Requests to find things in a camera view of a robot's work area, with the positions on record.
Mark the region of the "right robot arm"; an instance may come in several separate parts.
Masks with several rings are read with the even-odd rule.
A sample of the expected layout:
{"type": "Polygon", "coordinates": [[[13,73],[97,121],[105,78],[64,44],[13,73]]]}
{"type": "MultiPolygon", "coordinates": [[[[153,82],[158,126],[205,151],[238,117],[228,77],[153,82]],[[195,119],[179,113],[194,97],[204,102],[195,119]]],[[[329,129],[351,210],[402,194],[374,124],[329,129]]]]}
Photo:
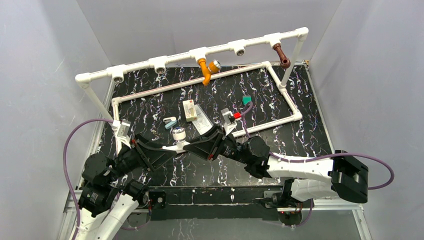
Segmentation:
{"type": "Polygon", "coordinates": [[[288,207],[323,197],[339,197],[356,204],[368,201],[369,168],[346,152],[318,158],[282,156],[271,152],[260,136],[240,143],[218,125],[189,140],[183,150],[204,160],[223,156],[237,161],[257,179],[287,178],[281,199],[288,207]]]}

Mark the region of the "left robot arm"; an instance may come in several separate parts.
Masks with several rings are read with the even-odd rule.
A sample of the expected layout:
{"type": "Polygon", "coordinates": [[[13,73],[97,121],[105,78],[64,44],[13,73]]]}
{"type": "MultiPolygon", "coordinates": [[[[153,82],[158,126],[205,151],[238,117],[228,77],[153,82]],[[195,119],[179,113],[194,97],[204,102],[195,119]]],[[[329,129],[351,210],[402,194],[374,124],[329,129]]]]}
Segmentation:
{"type": "Polygon", "coordinates": [[[177,154],[138,134],[122,146],[115,158],[101,153],[90,155],[82,173],[82,193],[73,198],[77,216],[71,239],[112,239],[133,210],[151,203],[147,184],[136,179],[120,186],[114,183],[138,168],[153,172],[177,154]]]}

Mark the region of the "white faucet chrome knob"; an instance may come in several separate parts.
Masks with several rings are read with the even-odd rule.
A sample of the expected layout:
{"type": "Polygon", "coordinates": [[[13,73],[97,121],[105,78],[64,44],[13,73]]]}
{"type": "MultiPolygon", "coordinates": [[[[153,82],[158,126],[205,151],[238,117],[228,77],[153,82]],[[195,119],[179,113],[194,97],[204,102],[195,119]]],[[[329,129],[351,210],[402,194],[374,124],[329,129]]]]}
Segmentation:
{"type": "Polygon", "coordinates": [[[174,151],[177,154],[181,154],[186,152],[184,150],[184,146],[189,145],[190,143],[186,141],[186,130],[184,127],[178,126],[175,127],[172,131],[171,131],[173,140],[174,140],[174,144],[173,145],[169,145],[169,146],[163,146],[162,149],[164,150],[169,150],[169,151],[174,151]]]}

